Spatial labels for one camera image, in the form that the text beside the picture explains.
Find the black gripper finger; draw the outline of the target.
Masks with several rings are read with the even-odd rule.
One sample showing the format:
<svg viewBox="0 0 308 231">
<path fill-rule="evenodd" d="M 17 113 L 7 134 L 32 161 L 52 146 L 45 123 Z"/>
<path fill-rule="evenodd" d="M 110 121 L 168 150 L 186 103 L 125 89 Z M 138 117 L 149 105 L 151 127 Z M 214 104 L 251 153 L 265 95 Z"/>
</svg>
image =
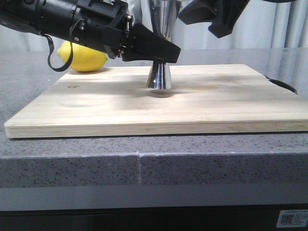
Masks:
<svg viewBox="0 0 308 231">
<path fill-rule="evenodd" d="M 230 35 L 249 0 L 219 0 L 215 20 L 208 30 L 217 38 Z"/>
<path fill-rule="evenodd" d="M 217 9 L 217 0 L 193 0 L 180 11 L 178 18 L 186 25 L 213 22 Z"/>
</svg>

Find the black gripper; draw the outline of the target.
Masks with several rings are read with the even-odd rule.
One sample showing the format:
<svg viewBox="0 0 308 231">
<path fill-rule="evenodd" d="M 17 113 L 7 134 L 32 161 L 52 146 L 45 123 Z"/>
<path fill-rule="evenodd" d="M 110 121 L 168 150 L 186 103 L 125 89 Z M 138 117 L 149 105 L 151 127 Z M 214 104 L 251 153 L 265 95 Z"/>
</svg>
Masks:
<svg viewBox="0 0 308 231">
<path fill-rule="evenodd" d="M 41 31 L 116 58 L 127 29 L 128 3 L 116 0 L 45 0 L 41 6 Z M 124 62 L 148 60 L 176 63 L 180 47 L 135 23 L 123 44 Z"/>
</svg>

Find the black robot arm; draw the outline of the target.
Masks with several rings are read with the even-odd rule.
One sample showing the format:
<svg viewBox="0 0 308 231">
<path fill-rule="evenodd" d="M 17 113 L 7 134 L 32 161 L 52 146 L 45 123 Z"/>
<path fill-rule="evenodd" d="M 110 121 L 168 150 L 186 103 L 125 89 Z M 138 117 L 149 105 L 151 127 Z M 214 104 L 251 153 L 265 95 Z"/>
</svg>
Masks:
<svg viewBox="0 0 308 231">
<path fill-rule="evenodd" d="M 25 33 L 50 35 L 124 62 L 175 63 L 180 48 L 128 14 L 121 0 L 2 0 L 1 25 Z"/>
</svg>

